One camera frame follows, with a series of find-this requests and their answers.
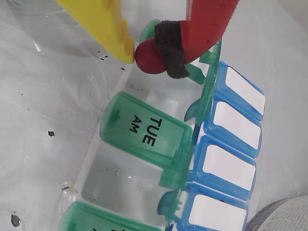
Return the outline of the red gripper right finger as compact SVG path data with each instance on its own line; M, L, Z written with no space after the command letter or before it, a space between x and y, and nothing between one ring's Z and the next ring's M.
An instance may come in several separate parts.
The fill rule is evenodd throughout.
M222 38L237 4L236 0L189 0L185 20L156 24L153 72L168 71L173 78L186 77L185 65Z

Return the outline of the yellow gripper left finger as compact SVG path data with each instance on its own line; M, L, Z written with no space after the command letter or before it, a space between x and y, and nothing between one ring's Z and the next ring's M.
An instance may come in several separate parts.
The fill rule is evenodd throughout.
M100 45L123 63L134 63L134 38L128 33L119 0L58 0Z

